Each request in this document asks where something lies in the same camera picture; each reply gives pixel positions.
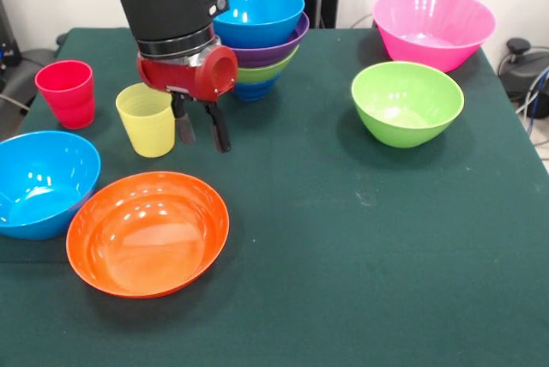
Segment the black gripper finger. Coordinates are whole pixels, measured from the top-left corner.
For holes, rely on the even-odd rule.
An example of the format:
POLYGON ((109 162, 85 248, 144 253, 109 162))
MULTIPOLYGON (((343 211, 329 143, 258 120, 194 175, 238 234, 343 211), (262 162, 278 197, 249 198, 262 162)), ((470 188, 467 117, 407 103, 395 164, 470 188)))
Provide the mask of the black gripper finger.
POLYGON ((212 136, 217 151, 220 153, 229 152, 231 143, 221 109, 215 102, 206 102, 204 107, 211 119, 212 136))
POLYGON ((189 114, 184 108, 184 104, 184 94, 172 92, 171 107, 179 138, 184 144, 193 145, 196 142, 196 136, 189 114))

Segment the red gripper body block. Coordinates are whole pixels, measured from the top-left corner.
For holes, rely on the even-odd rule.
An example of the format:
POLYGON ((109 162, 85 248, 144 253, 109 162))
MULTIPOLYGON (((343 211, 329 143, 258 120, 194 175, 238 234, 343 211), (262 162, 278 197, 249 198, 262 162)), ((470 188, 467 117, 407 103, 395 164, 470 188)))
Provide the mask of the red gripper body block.
POLYGON ((172 93, 187 93, 198 101, 217 102, 235 85, 238 61, 234 52, 214 45, 195 55, 193 63, 176 60, 151 60, 137 54, 136 66, 143 82, 151 88, 172 93))

